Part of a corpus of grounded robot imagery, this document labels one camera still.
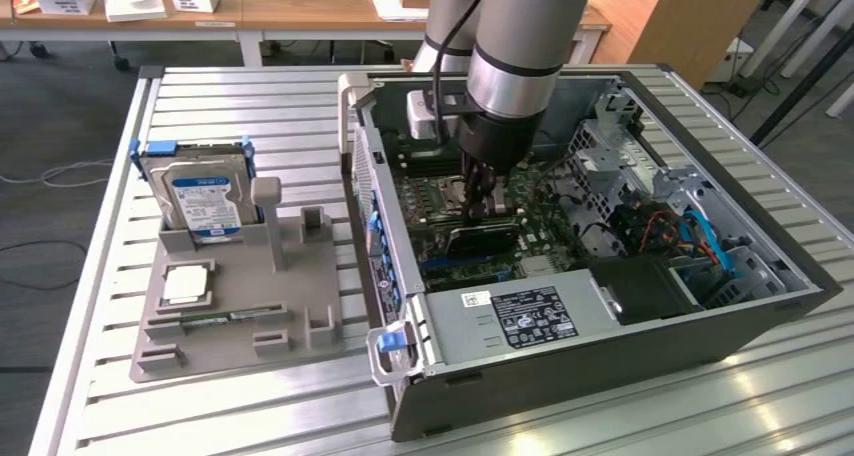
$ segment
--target motherboard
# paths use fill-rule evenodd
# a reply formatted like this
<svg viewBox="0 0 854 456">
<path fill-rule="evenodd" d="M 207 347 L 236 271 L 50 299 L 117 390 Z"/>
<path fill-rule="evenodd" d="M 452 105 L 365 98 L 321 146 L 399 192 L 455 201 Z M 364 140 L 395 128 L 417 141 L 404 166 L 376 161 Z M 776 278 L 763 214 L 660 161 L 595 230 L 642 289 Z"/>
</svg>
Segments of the motherboard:
<svg viewBox="0 0 854 456">
<path fill-rule="evenodd" d="M 496 192 L 496 216 L 464 225 L 459 176 L 395 178 L 403 217 L 431 292 L 560 273 L 584 267 L 577 228 L 545 180 L 551 171 L 519 169 Z"/>
</svg>

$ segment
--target side panel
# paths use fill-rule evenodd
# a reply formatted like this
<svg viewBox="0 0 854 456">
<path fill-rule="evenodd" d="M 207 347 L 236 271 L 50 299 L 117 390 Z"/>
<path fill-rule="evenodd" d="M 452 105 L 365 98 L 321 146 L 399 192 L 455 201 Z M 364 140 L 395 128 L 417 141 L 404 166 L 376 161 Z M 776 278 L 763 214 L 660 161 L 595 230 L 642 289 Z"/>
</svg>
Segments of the side panel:
<svg viewBox="0 0 854 456">
<path fill-rule="evenodd" d="M 824 300 L 808 295 L 420 381 L 400 398 L 392 440 L 421 438 L 719 361 Z"/>
</svg>

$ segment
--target paper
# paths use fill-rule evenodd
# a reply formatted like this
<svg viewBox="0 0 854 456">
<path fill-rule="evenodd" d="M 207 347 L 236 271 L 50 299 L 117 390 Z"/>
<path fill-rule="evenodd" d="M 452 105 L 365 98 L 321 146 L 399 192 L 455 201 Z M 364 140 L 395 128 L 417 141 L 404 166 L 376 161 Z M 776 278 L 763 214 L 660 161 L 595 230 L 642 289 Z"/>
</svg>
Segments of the paper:
<svg viewBox="0 0 854 456">
<path fill-rule="evenodd" d="M 384 21 L 427 21 L 427 9 L 404 8 L 400 0 L 371 0 L 376 15 Z"/>
</svg>

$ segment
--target hard drive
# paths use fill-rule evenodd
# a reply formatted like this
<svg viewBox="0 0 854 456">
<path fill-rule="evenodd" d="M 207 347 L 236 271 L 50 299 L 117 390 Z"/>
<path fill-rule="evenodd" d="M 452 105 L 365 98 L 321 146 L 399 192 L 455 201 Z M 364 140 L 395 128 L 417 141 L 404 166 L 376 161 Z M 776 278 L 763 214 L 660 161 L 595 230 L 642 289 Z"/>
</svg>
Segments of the hard drive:
<svg viewBox="0 0 854 456">
<path fill-rule="evenodd" d="M 251 201 L 253 148 L 248 140 L 223 143 L 152 141 L 130 159 L 142 172 L 168 229 L 187 229 L 199 243 L 231 241 L 257 223 Z"/>
</svg>

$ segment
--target blue hard drive label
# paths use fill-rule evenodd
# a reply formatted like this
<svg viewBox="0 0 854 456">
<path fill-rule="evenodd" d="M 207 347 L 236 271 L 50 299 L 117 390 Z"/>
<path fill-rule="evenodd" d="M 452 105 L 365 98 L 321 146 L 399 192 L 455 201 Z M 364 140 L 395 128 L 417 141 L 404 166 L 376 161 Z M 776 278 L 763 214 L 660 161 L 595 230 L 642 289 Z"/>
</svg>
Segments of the blue hard drive label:
<svg viewBox="0 0 854 456">
<path fill-rule="evenodd" d="M 228 236 L 240 230 L 237 205 L 228 199 L 231 181 L 223 176 L 172 180 L 187 228 L 203 237 Z"/>
<path fill-rule="evenodd" d="M 553 286 L 492 296 L 492 307 L 515 349 L 577 336 Z"/>
</svg>

